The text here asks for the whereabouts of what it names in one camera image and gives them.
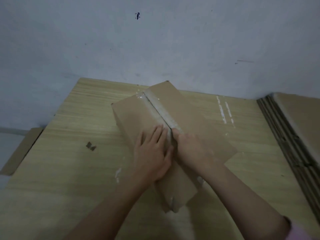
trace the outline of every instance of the wood grain surface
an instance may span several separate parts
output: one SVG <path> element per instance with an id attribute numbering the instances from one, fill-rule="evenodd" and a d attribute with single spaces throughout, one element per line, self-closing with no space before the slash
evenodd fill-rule
<path id="1" fill-rule="evenodd" d="M 145 88 L 88 78 L 78 81 L 0 193 L 1 239 L 61 239 L 114 190 L 117 178 L 121 181 L 129 170 L 131 156 L 110 104 Z M 281 214 L 312 236 L 320 236 L 316 219 L 256 101 L 181 93 L 239 151 L 226 163 L 228 168 Z M 86 147 L 89 141 L 97 146 L 94 151 Z M 150 188 L 131 210 L 117 238 L 232 240 L 242 236 L 205 183 L 179 213 L 162 212 Z"/>

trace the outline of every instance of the hand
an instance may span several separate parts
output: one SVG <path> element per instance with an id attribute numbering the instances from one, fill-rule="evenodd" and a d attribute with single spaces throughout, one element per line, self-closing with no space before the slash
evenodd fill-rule
<path id="1" fill-rule="evenodd" d="M 163 125 L 154 126 L 142 142 L 143 132 L 134 147 L 135 171 L 149 184 L 161 179 L 171 166 L 174 147 L 171 145 L 164 154 L 168 129 Z"/>
<path id="2" fill-rule="evenodd" d="M 214 159 L 214 152 L 206 147 L 195 134 L 180 134 L 172 129 L 174 139 L 178 143 L 178 156 L 188 167 L 203 177 L 207 168 L 210 168 Z"/>

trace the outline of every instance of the forearm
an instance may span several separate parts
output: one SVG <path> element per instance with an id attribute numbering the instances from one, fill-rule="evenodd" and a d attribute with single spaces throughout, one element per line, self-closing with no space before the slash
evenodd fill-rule
<path id="1" fill-rule="evenodd" d="M 258 196 L 222 163 L 203 171 L 246 240 L 284 240 L 290 225 L 272 206 Z"/>
<path id="2" fill-rule="evenodd" d="M 148 184 L 138 173 L 128 177 L 114 193 L 84 218 L 65 240 L 115 238 L 132 206 L 147 188 Z"/>

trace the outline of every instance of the flattened cardboard box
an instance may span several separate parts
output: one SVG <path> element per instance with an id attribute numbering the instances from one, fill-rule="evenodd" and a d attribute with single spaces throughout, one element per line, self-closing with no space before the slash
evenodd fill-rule
<path id="1" fill-rule="evenodd" d="M 134 96 L 112 104 L 114 118 L 133 151 L 140 131 L 163 124 L 181 133 L 194 133 L 214 151 L 216 157 L 226 162 L 237 151 L 169 82 L 156 84 Z M 172 132 L 168 130 L 166 148 L 175 145 Z M 183 165 L 175 156 L 166 175 L 155 187 L 163 203 L 178 212 L 202 185 L 202 179 Z"/>

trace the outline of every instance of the person's left arm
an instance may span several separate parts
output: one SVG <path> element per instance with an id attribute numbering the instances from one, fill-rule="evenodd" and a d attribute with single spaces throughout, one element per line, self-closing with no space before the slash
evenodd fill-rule
<path id="1" fill-rule="evenodd" d="M 103 200 L 64 239 L 114 239 L 134 203 L 171 166 L 173 147 L 163 153 L 168 130 L 155 126 L 142 142 L 140 133 L 134 148 L 135 169 L 114 193 Z"/>

